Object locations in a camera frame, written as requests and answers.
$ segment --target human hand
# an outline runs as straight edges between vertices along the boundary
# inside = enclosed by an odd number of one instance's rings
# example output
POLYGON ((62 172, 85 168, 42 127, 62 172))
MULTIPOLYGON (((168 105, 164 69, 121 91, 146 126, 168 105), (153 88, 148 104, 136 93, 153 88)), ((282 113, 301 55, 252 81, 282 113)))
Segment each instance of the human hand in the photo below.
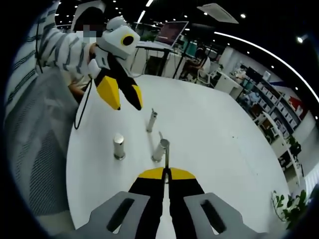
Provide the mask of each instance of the human hand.
POLYGON ((90 61, 95 58, 95 47, 96 47, 97 45, 98 45, 98 44, 97 44, 96 42, 93 43, 93 44, 91 44, 90 50, 89 50, 88 63, 90 63, 90 61))

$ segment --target striped shirt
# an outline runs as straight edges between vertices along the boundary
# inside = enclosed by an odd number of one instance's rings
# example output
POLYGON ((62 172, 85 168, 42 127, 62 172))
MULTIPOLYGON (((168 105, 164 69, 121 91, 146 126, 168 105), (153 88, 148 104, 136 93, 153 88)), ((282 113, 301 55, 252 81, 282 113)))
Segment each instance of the striped shirt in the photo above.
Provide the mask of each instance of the striped shirt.
POLYGON ((56 28, 55 13, 59 2, 54 1, 38 18, 15 57, 6 86, 5 117, 38 76, 36 45, 41 66, 57 66, 65 71, 76 72, 79 76, 89 73, 87 60, 90 44, 81 41, 76 33, 62 33, 56 28))

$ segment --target computer monitor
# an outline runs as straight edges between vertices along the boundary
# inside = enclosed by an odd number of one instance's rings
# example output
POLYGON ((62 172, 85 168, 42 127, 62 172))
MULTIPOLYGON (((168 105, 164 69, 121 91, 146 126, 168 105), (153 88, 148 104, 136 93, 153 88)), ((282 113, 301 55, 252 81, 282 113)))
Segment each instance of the computer monitor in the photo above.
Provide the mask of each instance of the computer monitor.
POLYGON ((246 71, 246 76, 253 79, 255 82, 260 82, 263 78, 261 74, 259 74, 257 71, 255 71, 253 68, 248 67, 246 71))
POLYGON ((172 48, 186 28, 187 24, 188 21, 172 21, 166 23, 161 28, 155 42, 165 47, 172 48))

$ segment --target gray fabric panel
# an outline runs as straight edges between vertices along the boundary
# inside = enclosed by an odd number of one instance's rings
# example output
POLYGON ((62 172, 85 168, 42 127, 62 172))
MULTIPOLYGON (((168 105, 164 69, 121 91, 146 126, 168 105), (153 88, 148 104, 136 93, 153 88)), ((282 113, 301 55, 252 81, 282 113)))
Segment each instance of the gray fabric panel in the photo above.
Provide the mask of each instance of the gray fabric panel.
POLYGON ((33 164, 30 180, 30 208, 35 215, 50 215, 68 210, 66 158, 50 130, 33 164))
POLYGON ((77 107, 60 70, 50 69, 30 84, 5 122, 12 174, 35 216, 68 210, 66 153, 77 107))

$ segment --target office worker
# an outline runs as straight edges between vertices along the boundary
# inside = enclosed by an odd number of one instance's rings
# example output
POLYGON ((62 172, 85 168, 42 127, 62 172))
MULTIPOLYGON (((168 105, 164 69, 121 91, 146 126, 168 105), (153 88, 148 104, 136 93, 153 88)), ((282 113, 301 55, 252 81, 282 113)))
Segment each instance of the office worker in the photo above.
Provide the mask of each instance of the office worker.
POLYGON ((209 57, 205 54, 205 47, 202 42, 198 42, 197 50, 195 53, 195 59, 189 59, 185 62, 182 73, 180 77, 185 79, 188 74, 192 76, 197 76, 198 70, 203 70, 208 72, 210 68, 209 57))
MULTIPOLYGON (((96 38, 102 36, 105 28, 103 11, 97 7, 89 7, 77 18, 73 31, 84 42, 96 45, 96 38)), ((65 70, 62 70, 62 75, 73 97, 80 103, 91 78, 65 70)))
POLYGON ((5 117, 12 111, 23 92, 42 72, 43 66, 72 70, 79 75, 89 73, 90 53, 93 45, 85 43, 76 33, 62 33, 55 25, 59 0, 36 20, 27 34, 13 62, 11 76, 6 86, 5 117))

